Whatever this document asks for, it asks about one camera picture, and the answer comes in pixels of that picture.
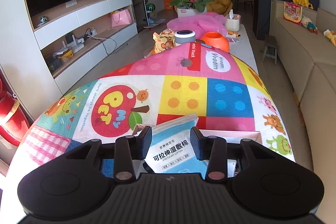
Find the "green wooden stool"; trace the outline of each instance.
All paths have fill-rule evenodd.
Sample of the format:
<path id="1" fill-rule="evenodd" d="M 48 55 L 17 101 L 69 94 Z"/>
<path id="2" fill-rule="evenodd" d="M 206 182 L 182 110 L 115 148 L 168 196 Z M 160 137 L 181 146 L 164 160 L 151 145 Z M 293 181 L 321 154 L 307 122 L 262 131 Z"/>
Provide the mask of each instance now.
<path id="1" fill-rule="evenodd" d="M 262 56 L 262 63 L 264 62 L 265 56 L 266 57 L 270 57 L 270 58 L 274 58 L 274 65 L 277 64 L 277 40 L 274 36 L 272 35 L 265 35 L 265 48 L 264 48 L 264 54 Z M 268 48 L 273 48 L 274 49 L 274 54 L 268 54 L 267 53 L 267 49 Z"/>

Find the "yellow square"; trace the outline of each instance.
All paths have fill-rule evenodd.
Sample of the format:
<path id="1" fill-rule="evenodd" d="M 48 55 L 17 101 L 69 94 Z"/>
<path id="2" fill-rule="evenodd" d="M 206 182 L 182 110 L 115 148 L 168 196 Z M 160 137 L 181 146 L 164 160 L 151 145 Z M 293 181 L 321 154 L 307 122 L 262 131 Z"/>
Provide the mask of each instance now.
<path id="1" fill-rule="evenodd" d="M 206 116 L 207 81 L 206 77 L 166 76 L 159 114 Z"/>
<path id="2" fill-rule="evenodd" d="M 255 89 L 265 94 L 268 98 L 270 98 L 270 95 L 259 75 L 256 74 L 255 71 L 249 65 L 245 64 L 243 61 L 236 58 L 235 56 L 232 57 L 238 64 L 238 67 L 240 68 L 241 73 L 243 74 L 243 77 L 246 81 L 246 85 L 254 87 Z"/>

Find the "beige sofa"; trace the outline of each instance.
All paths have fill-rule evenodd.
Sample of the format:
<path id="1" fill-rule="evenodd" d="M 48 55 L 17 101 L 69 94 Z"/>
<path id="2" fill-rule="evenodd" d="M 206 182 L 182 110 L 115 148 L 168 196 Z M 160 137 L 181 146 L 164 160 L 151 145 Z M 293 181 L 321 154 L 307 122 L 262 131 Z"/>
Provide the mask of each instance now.
<path id="1" fill-rule="evenodd" d="M 283 1 L 273 0 L 269 34 L 277 39 L 278 56 L 306 123 L 314 172 L 325 187 L 317 216 L 336 223 L 336 47 L 323 35 L 327 29 L 336 31 L 336 15 L 304 8 L 319 30 L 316 35 L 283 19 L 283 12 Z"/>

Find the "orange bowl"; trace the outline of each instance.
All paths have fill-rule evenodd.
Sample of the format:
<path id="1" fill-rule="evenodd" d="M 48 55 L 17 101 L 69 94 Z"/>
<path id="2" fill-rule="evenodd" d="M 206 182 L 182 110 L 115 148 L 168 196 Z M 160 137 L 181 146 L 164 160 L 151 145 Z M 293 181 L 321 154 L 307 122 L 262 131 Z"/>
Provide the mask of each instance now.
<path id="1" fill-rule="evenodd" d="M 201 40 L 207 45 L 219 48 L 222 51 L 229 52 L 230 50 L 229 41 L 218 32 L 207 32 L 202 36 Z"/>

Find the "green cartoon frog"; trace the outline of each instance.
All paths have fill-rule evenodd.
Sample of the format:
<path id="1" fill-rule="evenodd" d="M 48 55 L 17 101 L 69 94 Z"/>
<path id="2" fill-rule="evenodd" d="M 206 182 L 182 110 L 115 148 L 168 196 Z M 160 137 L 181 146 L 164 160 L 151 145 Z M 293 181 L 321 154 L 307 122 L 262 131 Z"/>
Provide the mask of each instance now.
<path id="1" fill-rule="evenodd" d="M 274 142 L 277 144 L 277 148 L 274 148 L 272 146 Z M 292 148 L 289 144 L 289 141 L 282 135 L 278 135 L 276 139 L 273 137 L 273 140 L 270 140 L 270 141 L 266 140 L 266 143 L 270 144 L 269 149 L 272 149 L 275 152 L 278 152 L 283 156 L 292 154 Z"/>

